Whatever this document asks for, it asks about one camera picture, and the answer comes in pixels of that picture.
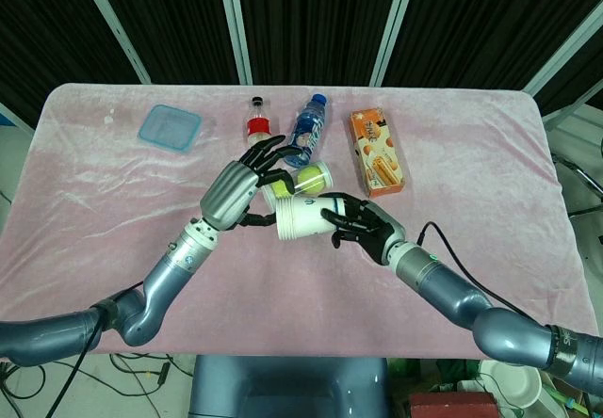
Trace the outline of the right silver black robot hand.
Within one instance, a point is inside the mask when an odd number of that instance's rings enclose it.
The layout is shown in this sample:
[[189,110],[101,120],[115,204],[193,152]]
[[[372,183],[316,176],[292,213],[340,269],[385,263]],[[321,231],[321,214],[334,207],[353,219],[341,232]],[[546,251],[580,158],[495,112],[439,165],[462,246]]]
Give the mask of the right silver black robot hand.
[[359,244],[378,265],[387,266],[387,253],[405,240],[402,225],[373,201],[361,200],[344,192],[329,192],[321,198],[342,199],[345,214],[322,208],[321,216],[335,226],[331,241],[338,249],[342,241]]

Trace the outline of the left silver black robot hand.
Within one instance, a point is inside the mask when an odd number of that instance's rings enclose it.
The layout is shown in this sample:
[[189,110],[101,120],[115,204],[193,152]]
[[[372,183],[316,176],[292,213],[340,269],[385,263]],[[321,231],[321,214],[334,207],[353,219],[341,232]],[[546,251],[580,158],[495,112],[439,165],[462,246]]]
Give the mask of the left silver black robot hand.
[[265,185],[283,181],[290,194],[295,192],[291,174],[285,169],[274,168],[280,159],[302,153],[298,147],[279,147],[284,140],[284,135],[261,140],[237,161],[230,162],[200,200],[202,219],[221,232],[236,226],[274,225],[274,213],[261,216],[250,213],[249,209],[257,191]]

